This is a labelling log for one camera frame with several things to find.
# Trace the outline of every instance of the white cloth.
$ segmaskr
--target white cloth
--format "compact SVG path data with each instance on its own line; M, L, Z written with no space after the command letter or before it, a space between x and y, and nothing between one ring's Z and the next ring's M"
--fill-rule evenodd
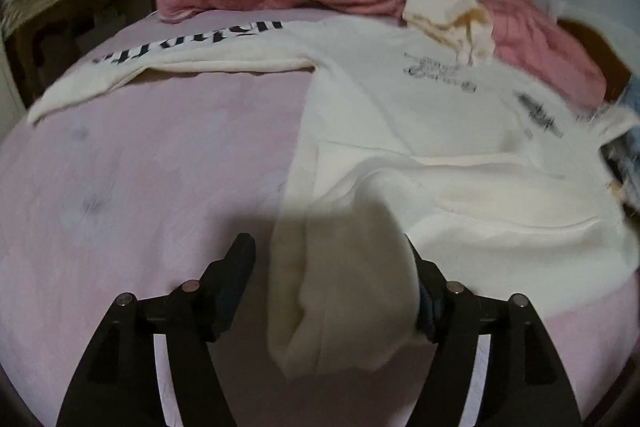
M54 84L31 120L79 101L75 86L106 92L145 67L315 65L272 239L268 339L287 376L374 369L412 337L404 233L449 280L525 293L543 316L606 295L638 266L598 156L638 122L622 108L584 121L499 61L455 66L416 29L349 16L121 58Z
M406 0L402 18L452 48L461 66L492 57L494 21L476 0Z

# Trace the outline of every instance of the white fabric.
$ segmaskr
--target white fabric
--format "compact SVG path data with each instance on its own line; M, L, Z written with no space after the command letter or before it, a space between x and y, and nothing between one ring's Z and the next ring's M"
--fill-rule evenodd
M406 0L402 18L457 53L461 66L494 54L494 22L476 0Z
M414 331L417 280L404 233L449 280L496 298L525 293L543 316L606 295L638 265L598 156L635 115L615 107L587 122L525 73L454 62L451 49L412 28L348 16L287 23L84 66L54 84L30 119L145 67L315 65L272 239L270 351L289 377L374 369Z

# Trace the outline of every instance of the wooden nightstand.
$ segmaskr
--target wooden nightstand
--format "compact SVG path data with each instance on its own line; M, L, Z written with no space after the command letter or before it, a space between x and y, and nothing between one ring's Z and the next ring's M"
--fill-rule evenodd
M82 56L74 38L91 29L96 14L110 7L124 17L125 25L130 25L152 13L156 9L156 0L60 0L14 30L5 46L15 85L25 107L29 107L56 79L55 75L47 77L42 74L41 66L45 60L41 49L43 39L64 34L69 42L64 53L60 54L62 59L57 57L56 71L59 75Z

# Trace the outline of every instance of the wooden furniture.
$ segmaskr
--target wooden furniture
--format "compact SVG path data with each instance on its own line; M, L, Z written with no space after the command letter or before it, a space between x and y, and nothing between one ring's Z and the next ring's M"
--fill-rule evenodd
M604 99L615 102L631 77L631 71L611 49L604 37L591 26L571 19L558 19L558 25L571 33L582 44L607 80Z
M55 78L43 78L38 71L44 62L40 49L43 38L51 34L68 37L70 45L62 54L62 65L60 61L57 64L62 73L82 56L73 38L91 29L95 15L109 7L114 7L129 25L153 12L156 0L60 0L27 20L9 36L5 42L7 56L25 107L29 107L55 81Z

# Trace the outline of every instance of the metal screw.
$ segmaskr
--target metal screw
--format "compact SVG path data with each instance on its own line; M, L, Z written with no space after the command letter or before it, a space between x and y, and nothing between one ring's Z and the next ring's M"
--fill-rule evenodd
M183 292L191 293L200 288L200 282L195 279L190 279L183 282L181 288Z
M133 300L133 295L128 292L125 292L125 293L121 293L116 297L116 304L118 306L126 306L127 304L130 304L132 300Z
M524 308L524 306L529 304L529 299L527 299L522 293L515 293L512 295L511 301L513 301L513 303L519 308Z
M449 281L447 282L447 290L457 295L459 293L462 293L465 290L465 285L463 285L462 282Z

